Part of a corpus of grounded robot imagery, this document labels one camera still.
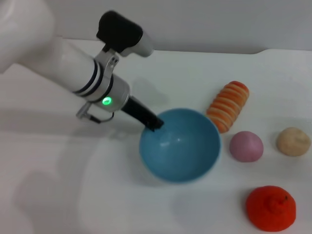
red toy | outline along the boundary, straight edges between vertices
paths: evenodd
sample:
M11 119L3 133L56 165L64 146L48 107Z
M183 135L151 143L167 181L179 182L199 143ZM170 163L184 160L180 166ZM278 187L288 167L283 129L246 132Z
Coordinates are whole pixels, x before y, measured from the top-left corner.
M253 190L246 201L249 220L266 232L279 232L296 219L296 202L284 189L264 186Z

bowl rim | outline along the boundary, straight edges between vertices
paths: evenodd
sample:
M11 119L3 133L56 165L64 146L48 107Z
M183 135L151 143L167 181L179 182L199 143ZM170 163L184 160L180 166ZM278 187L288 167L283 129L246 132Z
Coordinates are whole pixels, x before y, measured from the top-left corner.
M161 180L161 181L164 181L164 182L167 182L167 183L172 183L172 184L185 184L185 183L190 183L190 182L193 182L195 180L198 180L200 178L203 178L208 172L210 172L212 170L213 167L215 167L215 165L217 164L219 158L220 158L220 155L221 155L221 151L222 151L222 139L221 139L221 134L217 128L217 126L207 117L205 116L203 113L197 111L197 110L193 110L193 109L189 109L189 108L172 108L172 109L168 109L168 110L165 110L161 113L159 113L157 116L160 116L164 113L167 113L167 112L171 112L171 111L189 111L189 112L193 112L193 113L196 113L196 114L199 114L200 116L204 117L205 119L208 120L208 122L210 122L214 129L216 130L216 133L217 133L217 136L218 136L218 142L219 142L219 150L218 150L218 154L217 156L215 157L215 160L212 164L212 166L207 169L204 173L202 173L201 175L195 177L195 178L191 178L191 179L188 179L188 180L185 180L185 181L173 181L173 180L169 180L169 179L166 179L166 178L163 178L163 177L160 177L158 175L156 175L151 169L150 167L148 166L147 162L145 161L145 159L143 158L142 156L142 153L141 153L141 142L142 142L142 136L144 134L144 132L146 131L150 131L149 129L147 128L144 128L143 131L141 132L141 136L140 136L140 141L139 141L139 154L140 154L140 158L141 158L141 161L143 162L143 165L145 166L145 168L148 169L148 171L154 176L156 177L157 179Z

tan dough ball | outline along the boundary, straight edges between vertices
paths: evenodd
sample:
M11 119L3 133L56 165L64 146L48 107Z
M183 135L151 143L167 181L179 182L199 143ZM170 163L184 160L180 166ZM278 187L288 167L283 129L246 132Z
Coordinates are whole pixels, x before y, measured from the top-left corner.
M300 129L291 127L282 131L276 145L280 152L288 156L304 155L311 146L311 139Z

blue bowl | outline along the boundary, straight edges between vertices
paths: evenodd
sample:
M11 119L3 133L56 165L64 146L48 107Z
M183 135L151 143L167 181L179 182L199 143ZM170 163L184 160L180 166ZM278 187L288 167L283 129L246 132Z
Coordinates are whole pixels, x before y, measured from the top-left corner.
M157 177L182 183L208 172L221 150L216 126L203 114L189 109L172 109L159 115L161 129L145 129L140 139L140 154Z

black stripe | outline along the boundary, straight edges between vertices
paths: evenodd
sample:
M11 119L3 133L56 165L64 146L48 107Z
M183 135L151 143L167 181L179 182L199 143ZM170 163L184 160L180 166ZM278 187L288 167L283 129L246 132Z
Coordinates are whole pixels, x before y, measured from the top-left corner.
M93 84L94 80L96 79L97 74L98 74L98 65L97 65L97 62L95 60L93 60L93 62L94 62L94 71L93 71L93 74L91 76L91 79L82 89L74 91L73 92L74 94L80 94L80 93L86 91L91 86L91 84Z
M96 103L96 102L102 101L112 90L113 84L114 84L114 75L112 74L111 80L109 82L109 85L108 85L106 92L100 98L98 98L94 101L90 101L90 103Z
M102 66L101 63L98 63L99 64L99 70L100 70L100 73L99 73L99 78L97 80L97 83L95 84L95 86L92 87L92 89L90 89L87 93L83 94L83 95L80 95L80 97L86 97L86 96L89 96L91 95L92 93L95 92L95 90L98 89L98 87L101 85L102 83L102 80L103 80L103 76L104 76L104 68Z

